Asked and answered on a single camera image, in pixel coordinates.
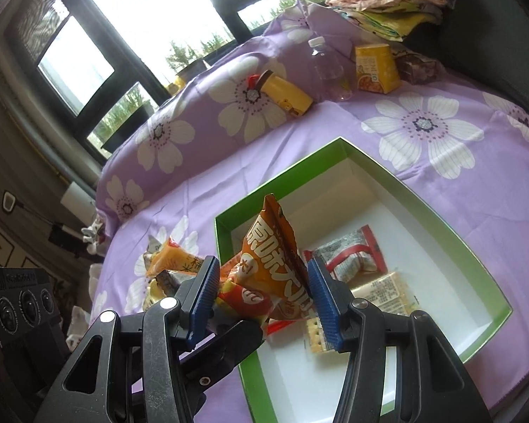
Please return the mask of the orange snack packet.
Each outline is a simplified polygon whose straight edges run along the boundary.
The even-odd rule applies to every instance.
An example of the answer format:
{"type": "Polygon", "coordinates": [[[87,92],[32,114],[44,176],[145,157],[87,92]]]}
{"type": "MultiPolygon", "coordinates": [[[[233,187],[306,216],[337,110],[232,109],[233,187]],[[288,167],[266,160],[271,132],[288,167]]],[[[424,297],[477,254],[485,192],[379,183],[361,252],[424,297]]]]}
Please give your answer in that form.
{"type": "Polygon", "coordinates": [[[227,324],[240,319],[263,324],[305,319],[312,308],[294,231],[275,196],[268,194],[241,251],[220,268],[214,310],[227,324]]]}

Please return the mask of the yellow green snack packet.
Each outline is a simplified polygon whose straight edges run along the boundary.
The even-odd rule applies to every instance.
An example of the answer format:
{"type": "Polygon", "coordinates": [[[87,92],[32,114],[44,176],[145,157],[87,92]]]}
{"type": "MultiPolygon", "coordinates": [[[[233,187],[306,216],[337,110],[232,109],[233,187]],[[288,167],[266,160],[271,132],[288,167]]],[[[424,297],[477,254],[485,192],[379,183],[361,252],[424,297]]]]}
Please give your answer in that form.
{"type": "Polygon", "coordinates": [[[162,271],[157,277],[150,280],[147,285],[146,295],[142,304],[142,310],[146,311],[157,302],[166,297],[176,295],[180,281],[170,271],[162,271]]]}

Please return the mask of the large yellow rice snack bag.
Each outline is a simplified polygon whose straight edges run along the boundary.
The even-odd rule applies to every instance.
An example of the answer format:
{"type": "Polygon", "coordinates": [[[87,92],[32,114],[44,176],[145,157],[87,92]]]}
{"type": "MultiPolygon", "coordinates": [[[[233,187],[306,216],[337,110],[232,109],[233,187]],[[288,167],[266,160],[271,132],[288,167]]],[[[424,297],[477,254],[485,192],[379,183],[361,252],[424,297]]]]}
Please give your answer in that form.
{"type": "Polygon", "coordinates": [[[171,238],[164,241],[157,252],[153,253],[147,268],[148,278],[157,277],[164,270],[196,274],[203,263],[203,259],[188,253],[171,238]]]}

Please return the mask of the red grey snack packet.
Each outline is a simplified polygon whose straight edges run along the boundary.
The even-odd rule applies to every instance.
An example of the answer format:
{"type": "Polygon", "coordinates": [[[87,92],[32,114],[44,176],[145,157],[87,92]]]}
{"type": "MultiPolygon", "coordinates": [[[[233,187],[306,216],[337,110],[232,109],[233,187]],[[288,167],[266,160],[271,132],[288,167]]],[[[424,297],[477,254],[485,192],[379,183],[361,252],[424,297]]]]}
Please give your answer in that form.
{"type": "Polygon", "coordinates": [[[343,283],[349,283],[359,274],[385,274],[388,271],[375,234],[369,225],[313,250],[303,250],[301,254],[306,263],[312,258],[321,258],[333,279],[343,283]]]}

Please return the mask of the green cardboard box tray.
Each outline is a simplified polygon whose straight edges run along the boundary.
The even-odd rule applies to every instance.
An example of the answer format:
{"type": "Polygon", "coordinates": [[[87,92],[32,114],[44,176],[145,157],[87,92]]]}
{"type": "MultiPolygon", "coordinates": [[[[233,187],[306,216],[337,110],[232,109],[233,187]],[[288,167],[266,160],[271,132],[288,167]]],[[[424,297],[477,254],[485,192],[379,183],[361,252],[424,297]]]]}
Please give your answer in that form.
{"type": "MultiPolygon", "coordinates": [[[[462,361],[509,319],[509,302],[468,245],[408,186],[349,141],[333,140],[217,215],[221,261],[240,251],[269,194],[282,206],[302,249],[369,226],[389,270],[408,284],[462,361]]],[[[312,352],[303,323],[273,333],[239,368],[253,420],[332,421],[347,363],[344,354],[312,352]]]]}

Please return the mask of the purple floral bed sheet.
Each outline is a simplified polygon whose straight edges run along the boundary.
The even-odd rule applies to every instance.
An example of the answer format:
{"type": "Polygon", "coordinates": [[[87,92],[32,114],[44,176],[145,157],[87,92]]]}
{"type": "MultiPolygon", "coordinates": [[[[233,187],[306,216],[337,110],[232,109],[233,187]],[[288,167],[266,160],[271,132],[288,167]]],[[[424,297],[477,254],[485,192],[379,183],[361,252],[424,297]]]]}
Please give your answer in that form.
{"type": "Polygon", "coordinates": [[[529,115],[516,104],[441,72],[427,85],[346,102],[318,101],[295,119],[246,93],[265,68],[308,94],[321,89],[304,42],[287,23],[322,35],[338,58],[364,35],[337,13],[298,4],[165,103],[108,160],[96,190],[110,247],[92,310],[135,313],[150,235],[215,250],[217,215],[299,159],[342,136],[427,202],[489,270],[513,312],[470,362],[487,405],[504,408],[529,383],[529,115]]]}

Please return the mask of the yellow bear thermos bottle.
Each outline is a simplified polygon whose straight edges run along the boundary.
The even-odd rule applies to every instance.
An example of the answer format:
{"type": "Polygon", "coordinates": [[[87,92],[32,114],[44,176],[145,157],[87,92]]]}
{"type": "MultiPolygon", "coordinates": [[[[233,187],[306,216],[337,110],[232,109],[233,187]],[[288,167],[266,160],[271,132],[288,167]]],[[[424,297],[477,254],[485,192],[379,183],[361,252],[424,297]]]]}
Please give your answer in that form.
{"type": "Polygon", "coordinates": [[[266,94],[286,113],[295,117],[302,117],[314,102],[313,98],[299,87],[271,70],[250,75],[247,78],[247,86],[250,90],[266,94]]]}

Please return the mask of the potted plant on windowsill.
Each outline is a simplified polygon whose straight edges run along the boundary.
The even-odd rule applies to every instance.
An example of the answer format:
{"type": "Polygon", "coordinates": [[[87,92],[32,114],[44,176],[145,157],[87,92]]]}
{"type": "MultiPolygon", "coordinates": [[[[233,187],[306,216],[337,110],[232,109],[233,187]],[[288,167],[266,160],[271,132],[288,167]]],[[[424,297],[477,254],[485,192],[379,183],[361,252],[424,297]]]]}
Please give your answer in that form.
{"type": "Polygon", "coordinates": [[[190,45],[180,46],[176,42],[171,43],[166,61],[184,84],[208,69],[208,64],[201,54],[190,45]]]}

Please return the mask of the dark patterned small packet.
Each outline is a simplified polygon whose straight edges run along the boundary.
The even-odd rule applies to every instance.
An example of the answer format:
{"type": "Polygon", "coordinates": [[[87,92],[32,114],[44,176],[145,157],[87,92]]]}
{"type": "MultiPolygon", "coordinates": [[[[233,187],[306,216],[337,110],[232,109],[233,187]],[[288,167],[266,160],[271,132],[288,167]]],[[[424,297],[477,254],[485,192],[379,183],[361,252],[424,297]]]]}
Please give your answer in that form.
{"type": "Polygon", "coordinates": [[[403,51],[395,56],[399,77],[412,85],[433,82],[438,77],[438,62],[418,53],[403,51]]]}

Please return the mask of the yellow food carton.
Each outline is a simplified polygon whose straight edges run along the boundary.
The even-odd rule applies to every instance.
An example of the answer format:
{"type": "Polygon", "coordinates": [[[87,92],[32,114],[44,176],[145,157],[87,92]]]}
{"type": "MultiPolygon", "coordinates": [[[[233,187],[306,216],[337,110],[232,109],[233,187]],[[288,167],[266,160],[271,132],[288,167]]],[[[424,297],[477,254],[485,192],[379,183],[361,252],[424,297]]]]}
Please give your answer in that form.
{"type": "Polygon", "coordinates": [[[399,71],[388,44],[356,46],[354,54],[358,90],[389,94],[401,85],[399,71]]]}

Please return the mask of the clear plastic water bottle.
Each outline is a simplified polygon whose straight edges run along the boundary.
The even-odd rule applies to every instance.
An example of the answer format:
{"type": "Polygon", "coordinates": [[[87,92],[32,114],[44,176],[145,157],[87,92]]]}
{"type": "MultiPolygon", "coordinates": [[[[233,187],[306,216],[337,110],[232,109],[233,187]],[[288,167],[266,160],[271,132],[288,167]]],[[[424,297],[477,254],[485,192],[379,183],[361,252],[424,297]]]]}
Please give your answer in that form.
{"type": "Polygon", "coordinates": [[[349,82],[337,52],[330,48],[322,36],[308,41],[314,71],[323,88],[324,97],[331,101],[347,101],[352,97],[349,82]]]}

